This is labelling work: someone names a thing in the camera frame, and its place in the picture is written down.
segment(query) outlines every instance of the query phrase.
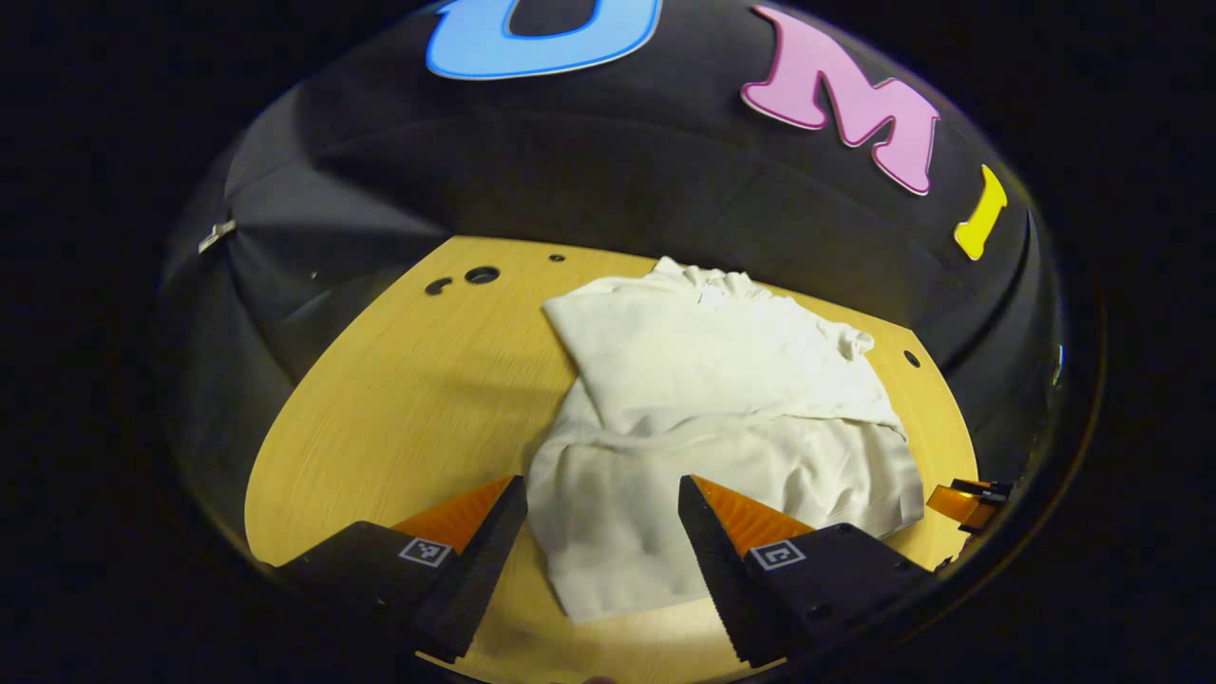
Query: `letter m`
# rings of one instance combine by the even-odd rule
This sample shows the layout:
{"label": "letter m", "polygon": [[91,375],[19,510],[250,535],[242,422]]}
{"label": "letter m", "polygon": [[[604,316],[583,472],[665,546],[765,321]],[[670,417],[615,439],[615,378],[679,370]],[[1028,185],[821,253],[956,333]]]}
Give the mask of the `letter m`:
{"label": "letter m", "polygon": [[876,86],[835,40],[772,7],[756,5],[758,13],[777,30],[777,51],[769,80],[743,86],[743,101],[764,114],[799,128],[818,130],[827,114],[815,103],[820,80],[835,108],[840,140],[857,147],[888,120],[890,136],[874,145],[874,163],[896,183],[917,195],[929,194],[929,159],[938,110],[894,78]]}

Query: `wooden table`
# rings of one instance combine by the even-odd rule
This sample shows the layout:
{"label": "wooden table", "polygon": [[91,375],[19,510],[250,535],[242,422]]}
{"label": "wooden table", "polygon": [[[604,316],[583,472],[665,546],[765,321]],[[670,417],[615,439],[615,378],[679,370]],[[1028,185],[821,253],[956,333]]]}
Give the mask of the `wooden table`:
{"label": "wooden table", "polygon": [[[551,260],[562,254],[564,260]],[[528,464],[576,369],[541,303],[654,259],[514,240],[454,237],[376,299],[321,355],[283,407],[246,495],[254,555],[281,565],[356,520],[392,526]],[[501,276],[474,285],[473,268]],[[438,296],[428,284],[451,277]],[[910,436],[925,495],[974,480],[970,437],[945,380],[900,326],[773,288],[871,333],[868,358]],[[905,357],[912,352],[921,366]],[[889,543],[927,568],[966,534],[931,510]],[[730,682],[734,657],[710,599],[572,624],[525,523],[466,657],[452,669],[491,683]]]}

